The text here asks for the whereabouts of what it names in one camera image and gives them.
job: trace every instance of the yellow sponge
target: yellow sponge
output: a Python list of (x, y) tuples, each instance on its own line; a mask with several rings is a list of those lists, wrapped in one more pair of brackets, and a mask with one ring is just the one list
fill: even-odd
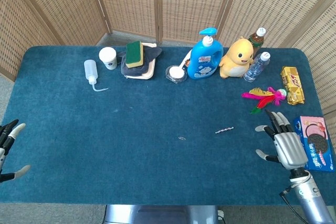
[(135, 68), (143, 65), (143, 46), (140, 41), (126, 45), (126, 66)]

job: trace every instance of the brown bottle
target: brown bottle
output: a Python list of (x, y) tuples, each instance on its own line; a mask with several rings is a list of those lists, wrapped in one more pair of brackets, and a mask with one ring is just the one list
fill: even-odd
[(252, 43), (253, 46), (253, 58), (255, 58), (257, 51), (264, 44), (264, 35), (266, 33), (266, 29), (260, 27), (256, 33), (252, 34), (248, 40)]

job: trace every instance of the yellow plush toy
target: yellow plush toy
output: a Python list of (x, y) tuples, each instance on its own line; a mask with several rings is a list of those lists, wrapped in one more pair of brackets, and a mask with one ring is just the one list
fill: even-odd
[(234, 42), (219, 63), (222, 78), (242, 77), (253, 62), (253, 46), (247, 39)]

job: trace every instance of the snack package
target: snack package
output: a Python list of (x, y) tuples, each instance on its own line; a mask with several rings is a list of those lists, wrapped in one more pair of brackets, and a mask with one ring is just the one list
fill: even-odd
[(325, 124), (324, 118), (312, 116), (300, 116), (294, 120), (295, 132), (300, 136), (308, 157), (305, 169), (335, 171)]
[(291, 105), (305, 103), (305, 95), (296, 67), (283, 67), (281, 71), (282, 81), (287, 90), (287, 102)]

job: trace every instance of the blue tablecloth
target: blue tablecloth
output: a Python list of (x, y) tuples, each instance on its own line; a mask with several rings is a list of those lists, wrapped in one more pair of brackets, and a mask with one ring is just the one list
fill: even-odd
[[(165, 78), (190, 48), (163, 48), (151, 80), (126, 79), (99, 61), (100, 47), (30, 48), (5, 114), (27, 124), (5, 162), (4, 173), (31, 164), (22, 178), (1, 184), (2, 202), (145, 205), (281, 205), (289, 172), (265, 162), (255, 149), (275, 154), (272, 140), (254, 128), (254, 87), (282, 88), (283, 66), (298, 68), (305, 105), (268, 105), (289, 120), (321, 116), (306, 56), (298, 49), (263, 49), (271, 63), (249, 83), (223, 80), (217, 70), (203, 80), (174, 84)], [(94, 92), (83, 62), (98, 68)], [(214, 134), (225, 127), (235, 129)], [(336, 205), (335, 173), (315, 173), (328, 205)], [(294, 193), (289, 196), (297, 204)]]

